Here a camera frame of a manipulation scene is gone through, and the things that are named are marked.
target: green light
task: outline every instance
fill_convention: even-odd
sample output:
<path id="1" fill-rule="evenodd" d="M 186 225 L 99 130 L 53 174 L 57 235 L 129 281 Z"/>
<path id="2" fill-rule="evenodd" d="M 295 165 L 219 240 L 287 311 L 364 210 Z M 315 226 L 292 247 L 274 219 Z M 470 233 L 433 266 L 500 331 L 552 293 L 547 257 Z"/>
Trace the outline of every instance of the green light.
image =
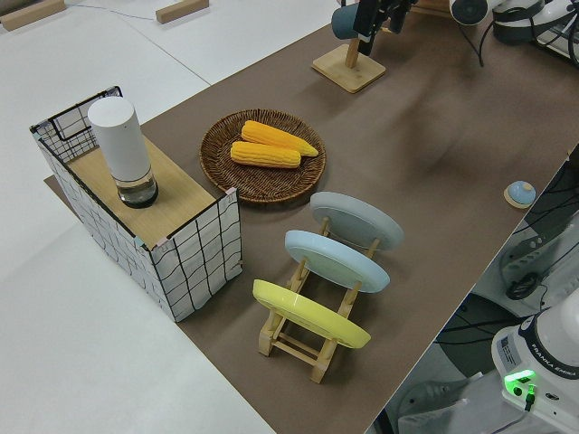
<path id="1" fill-rule="evenodd" d="M 525 371 L 521 371 L 520 373 L 511 373 L 509 375 L 505 375 L 505 382 L 516 382 L 521 378 L 529 378 L 535 375 L 535 371 L 531 371 L 530 369 L 526 369 Z"/>
<path id="2" fill-rule="evenodd" d="M 511 373 L 509 375 L 505 375 L 505 388 L 511 394 L 515 394 L 515 392 L 514 392 L 515 387 L 521 386 L 521 383 L 528 382 L 530 380 L 530 378 L 534 377 L 534 376 L 535 376 L 535 371 L 532 371 L 530 369 L 526 369 L 526 370 L 521 371 L 519 373 Z M 535 393 L 535 386 L 532 384 L 529 384 L 528 392 L 531 394 Z"/>

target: woven tray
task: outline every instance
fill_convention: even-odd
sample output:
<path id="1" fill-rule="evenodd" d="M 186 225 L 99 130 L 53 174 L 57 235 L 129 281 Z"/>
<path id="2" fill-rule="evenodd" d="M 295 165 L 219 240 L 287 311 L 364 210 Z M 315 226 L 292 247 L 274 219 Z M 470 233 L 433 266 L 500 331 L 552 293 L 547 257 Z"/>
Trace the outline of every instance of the woven tray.
<path id="1" fill-rule="evenodd" d="M 296 169 L 234 163 L 230 157 L 231 145 L 242 140 L 242 127 L 249 119 L 303 138 L 318 150 L 318 156 L 303 156 Z M 281 203 L 296 199 L 318 182 L 326 167 L 326 149 L 316 131 L 288 113 L 262 108 L 233 113 L 213 125 L 204 136 L 200 157 L 201 167 L 217 187 L 223 191 L 236 187 L 240 199 L 250 203 Z"/>

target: yellow plate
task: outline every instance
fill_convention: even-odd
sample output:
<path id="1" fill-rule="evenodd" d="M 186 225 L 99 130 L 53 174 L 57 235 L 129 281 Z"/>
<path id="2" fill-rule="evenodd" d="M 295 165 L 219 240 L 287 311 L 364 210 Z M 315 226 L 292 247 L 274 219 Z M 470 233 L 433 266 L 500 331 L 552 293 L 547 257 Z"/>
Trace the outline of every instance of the yellow plate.
<path id="1" fill-rule="evenodd" d="M 370 335 L 352 321 L 289 289 L 254 280 L 253 296 L 289 321 L 348 348 L 362 348 L 370 340 Z"/>

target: corn cob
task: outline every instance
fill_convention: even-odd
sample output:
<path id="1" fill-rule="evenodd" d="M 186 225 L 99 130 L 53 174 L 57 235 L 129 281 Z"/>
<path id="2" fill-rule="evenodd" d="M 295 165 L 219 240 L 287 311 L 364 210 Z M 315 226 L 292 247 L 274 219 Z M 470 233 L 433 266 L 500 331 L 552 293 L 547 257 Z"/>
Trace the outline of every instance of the corn cob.
<path id="1" fill-rule="evenodd" d="M 241 165 L 295 169 L 301 162 L 296 150 L 261 143 L 233 142 L 230 154 L 232 160 Z"/>
<path id="2" fill-rule="evenodd" d="M 295 149 L 302 156 L 317 156 L 318 151 L 301 137 L 294 136 L 275 127 L 256 122 L 255 120 L 246 120 L 242 128 L 243 140 L 252 143 L 262 143 Z"/>

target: blue plate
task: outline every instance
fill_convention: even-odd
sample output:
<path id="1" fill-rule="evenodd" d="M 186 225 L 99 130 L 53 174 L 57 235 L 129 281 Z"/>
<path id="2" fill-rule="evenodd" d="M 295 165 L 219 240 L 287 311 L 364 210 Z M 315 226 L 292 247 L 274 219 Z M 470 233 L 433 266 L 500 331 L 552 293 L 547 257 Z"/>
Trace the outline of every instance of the blue plate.
<path id="1" fill-rule="evenodd" d="M 286 250 L 306 268 L 345 288 L 362 282 L 360 292 L 379 292 L 390 277 L 378 264 L 346 244 L 306 231 L 288 231 Z"/>
<path id="2" fill-rule="evenodd" d="M 390 250 L 404 239 L 402 228 L 390 216 L 354 197 L 319 192 L 311 196 L 309 207 L 320 224 L 329 218 L 331 234 L 364 249 L 378 239 L 379 250 Z"/>

